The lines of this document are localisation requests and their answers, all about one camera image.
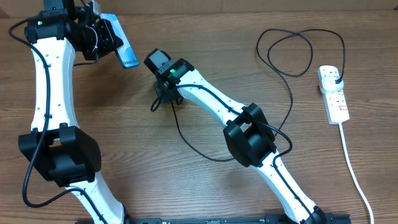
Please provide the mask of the Samsung Galaxy smartphone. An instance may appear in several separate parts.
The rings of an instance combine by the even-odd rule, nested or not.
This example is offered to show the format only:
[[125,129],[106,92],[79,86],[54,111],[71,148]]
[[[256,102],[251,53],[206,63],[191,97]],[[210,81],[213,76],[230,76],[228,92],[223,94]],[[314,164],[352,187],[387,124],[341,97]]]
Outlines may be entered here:
[[123,66],[123,68],[137,67],[139,65],[139,61],[129,43],[129,40],[128,40],[117,16],[115,14],[111,14],[111,13],[102,13],[101,18],[110,21],[114,33],[123,42],[122,46],[120,46],[116,49],[116,55],[118,56],[118,59],[121,62],[121,65]]

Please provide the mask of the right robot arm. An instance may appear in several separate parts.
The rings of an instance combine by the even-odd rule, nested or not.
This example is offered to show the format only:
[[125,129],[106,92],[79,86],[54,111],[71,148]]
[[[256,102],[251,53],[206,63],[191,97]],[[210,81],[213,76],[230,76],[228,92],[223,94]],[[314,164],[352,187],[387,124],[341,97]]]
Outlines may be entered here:
[[229,153],[244,167],[252,167],[279,199],[292,223],[326,223],[326,215],[307,197],[282,162],[275,134],[255,103],[232,100],[205,80],[187,60],[172,60],[163,50],[153,50],[144,60],[161,90],[159,100],[189,100],[209,113],[223,127]]

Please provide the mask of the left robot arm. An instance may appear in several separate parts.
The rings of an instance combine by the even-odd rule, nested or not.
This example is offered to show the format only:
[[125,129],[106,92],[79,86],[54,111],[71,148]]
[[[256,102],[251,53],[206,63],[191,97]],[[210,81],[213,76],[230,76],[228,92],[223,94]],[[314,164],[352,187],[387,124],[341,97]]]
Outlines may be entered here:
[[96,1],[45,1],[44,10],[24,19],[27,45],[35,60],[35,113],[30,133],[18,146],[36,170],[55,182],[63,194],[73,194],[92,223],[131,223],[125,206],[111,193],[101,173],[98,143],[78,125],[73,101],[73,68],[81,52],[86,64],[115,52],[131,51],[117,17],[101,12]]

